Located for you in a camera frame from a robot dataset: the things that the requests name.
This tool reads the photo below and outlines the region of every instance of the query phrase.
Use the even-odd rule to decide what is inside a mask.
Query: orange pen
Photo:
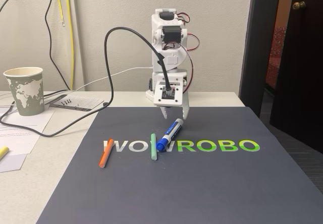
[[[99,167],[105,167],[106,161],[109,158],[111,149],[113,147],[114,140],[112,138],[109,139],[109,142],[107,143],[107,146],[103,152],[103,155],[101,157],[101,160],[99,162]]]

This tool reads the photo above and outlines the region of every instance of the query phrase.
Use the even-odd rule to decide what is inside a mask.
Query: green pen
[[[152,133],[150,136],[150,143],[151,143],[151,159],[157,160],[157,149],[156,149],[156,134]]]

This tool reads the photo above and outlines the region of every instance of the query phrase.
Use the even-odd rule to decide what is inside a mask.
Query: gray carpet
[[[323,154],[269,124],[273,100],[273,96],[265,90],[260,120],[323,193]]]

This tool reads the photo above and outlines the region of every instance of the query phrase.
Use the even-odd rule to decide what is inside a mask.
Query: marker cap
[[[168,140],[166,138],[161,138],[156,143],[156,148],[157,148],[158,151],[164,151],[167,144],[168,144]]]

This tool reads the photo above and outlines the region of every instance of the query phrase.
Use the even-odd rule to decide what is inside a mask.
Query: beige wall
[[[53,33],[53,58],[69,80],[69,31],[61,26],[56,0],[53,4],[48,17]],[[48,57],[49,39],[43,19],[47,5],[48,0],[9,1],[0,14],[0,72],[26,65],[43,67],[45,90],[59,90],[64,85]],[[201,40],[199,50],[191,54],[195,63],[191,90],[238,93],[250,0],[77,0],[77,6],[86,82],[106,76],[103,41],[108,30],[126,26],[150,40],[150,16],[154,9],[176,8],[191,16],[188,31]],[[129,32],[111,34],[108,55],[111,73],[151,66],[150,49]],[[189,68],[189,62],[185,61],[183,66]],[[113,78],[114,87],[144,91],[150,77],[151,70],[126,72]],[[3,76],[0,83],[0,90],[7,89]],[[88,90],[109,87],[107,81],[101,81]]]
[[[49,0],[9,0],[0,13],[0,90],[8,90],[5,70],[36,66],[44,69],[45,90],[65,89],[49,59],[49,34],[44,16]],[[68,27],[62,27],[57,0],[47,20],[52,33],[52,57],[70,82]]]

